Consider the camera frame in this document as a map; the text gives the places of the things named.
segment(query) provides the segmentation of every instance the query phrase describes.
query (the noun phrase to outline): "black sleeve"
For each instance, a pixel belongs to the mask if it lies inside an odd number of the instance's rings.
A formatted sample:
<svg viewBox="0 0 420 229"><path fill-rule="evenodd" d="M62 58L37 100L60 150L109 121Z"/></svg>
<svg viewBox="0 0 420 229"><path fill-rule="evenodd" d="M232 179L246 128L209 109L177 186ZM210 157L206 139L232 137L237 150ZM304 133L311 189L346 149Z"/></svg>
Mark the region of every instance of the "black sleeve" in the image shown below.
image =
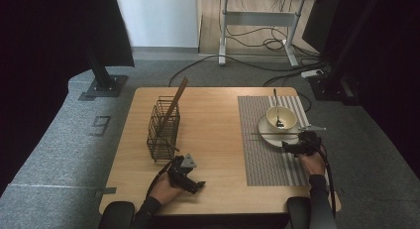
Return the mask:
<svg viewBox="0 0 420 229"><path fill-rule="evenodd" d="M310 229L337 228L336 221L328 201L327 181L323 175L309 176L311 184L311 222Z"/></svg>
<svg viewBox="0 0 420 229"><path fill-rule="evenodd" d="M161 204L154 197L147 197L136 213L132 223L133 229L149 229L154 223L154 215L161 208Z"/></svg>

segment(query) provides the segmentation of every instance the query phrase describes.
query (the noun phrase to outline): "table leg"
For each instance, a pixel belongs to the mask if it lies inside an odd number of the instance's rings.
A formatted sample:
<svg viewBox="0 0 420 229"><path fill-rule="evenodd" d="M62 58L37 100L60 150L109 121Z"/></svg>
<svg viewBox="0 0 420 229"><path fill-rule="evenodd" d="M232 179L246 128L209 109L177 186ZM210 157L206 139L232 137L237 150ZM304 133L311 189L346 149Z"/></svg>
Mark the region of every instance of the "table leg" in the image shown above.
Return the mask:
<svg viewBox="0 0 420 229"><path fill-rule="evenodd" d="M292 66L298 66L299 63L296 60L296 56L294 55L293 47L291 45L293 41L294 33L296 32L297 24L299 23L299 18L302 13L303 4L305 0L299 0L299 7L294 14L293 24L290 27L290 33L287 37L287 40L283 40L284 49L286 50L287 57L289 58L290 64Z"/></svg>
<svg viewBox="0 0 420 229"><path fill-rule="evenodd" d="M220 38L220 46L219 46L219 65L225 65L226 64L226 15L228 13L228 0L224 0L223 4L223 19L222 19L222 37Z"/></svg>

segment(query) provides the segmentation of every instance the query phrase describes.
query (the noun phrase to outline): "gray carpet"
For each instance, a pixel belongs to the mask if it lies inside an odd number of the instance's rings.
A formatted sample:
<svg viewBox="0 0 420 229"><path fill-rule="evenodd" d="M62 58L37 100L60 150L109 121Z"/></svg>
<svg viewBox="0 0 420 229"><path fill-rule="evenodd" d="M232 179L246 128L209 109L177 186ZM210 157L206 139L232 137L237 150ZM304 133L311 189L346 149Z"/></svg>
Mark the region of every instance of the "gray carpet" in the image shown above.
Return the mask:
<svg viewBox="0 0 420 229"><path fill-rule="evenodd" d="M0 199L0 228L96 228L101 198L95 193L106 184L136 88L167 86L190 63L137 60L136 68L108 67L112 74L129 76L118 98L78 101L94 76L86 71L71 79L62 108ZM188 86L263 86L278 75L231 60L223 67L206 60L180 74L173 86L184 76ZM328 129L320 135L343 205L339 228L420 228L419 179L363 107L315 101L300 76L285 85L310 97L309 121ZM110 116L102 136L95 135L103 130L93 126L97 116Z"/></svg>

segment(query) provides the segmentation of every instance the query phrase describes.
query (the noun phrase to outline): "plate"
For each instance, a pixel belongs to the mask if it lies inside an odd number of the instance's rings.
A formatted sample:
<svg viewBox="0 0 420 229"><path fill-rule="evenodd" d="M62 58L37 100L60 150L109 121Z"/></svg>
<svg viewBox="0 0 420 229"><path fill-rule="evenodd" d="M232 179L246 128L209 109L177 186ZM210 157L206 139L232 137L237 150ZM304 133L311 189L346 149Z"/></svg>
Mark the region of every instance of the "plate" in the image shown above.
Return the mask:
<svg viewBox="0 0 420 229"><path fill-rule="evenodd" d="M300 133L298 123L294 125L292 129L287 131L288 133ZM266 121L265 115L262 116L259 120L259 132L260 133L270 133L271 130L269 129L268 122ZM288 144L296 144L298 142L298 138L296 135L261 135L262 138L268 142L269 144L275 147L282 147L281 142L284 141Z"/></svg>

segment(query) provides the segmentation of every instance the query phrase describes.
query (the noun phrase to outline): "wire basket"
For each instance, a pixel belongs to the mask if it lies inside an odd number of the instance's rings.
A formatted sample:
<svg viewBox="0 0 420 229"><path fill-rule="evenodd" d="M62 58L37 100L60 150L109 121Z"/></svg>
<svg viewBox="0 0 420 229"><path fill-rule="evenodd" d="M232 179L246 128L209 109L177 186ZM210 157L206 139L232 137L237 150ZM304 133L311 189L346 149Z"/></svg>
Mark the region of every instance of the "wire basket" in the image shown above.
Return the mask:
<svg viewBox="0 0 420 229"><path fill-rule="evenodd" d="M172 96L160 96L154 106L151 121L149 123L148 148L152 159L171 160L175 156L176 136L179 126L179 108L175 105L164 127L159 131L162 120L172 103Z"/></svg>

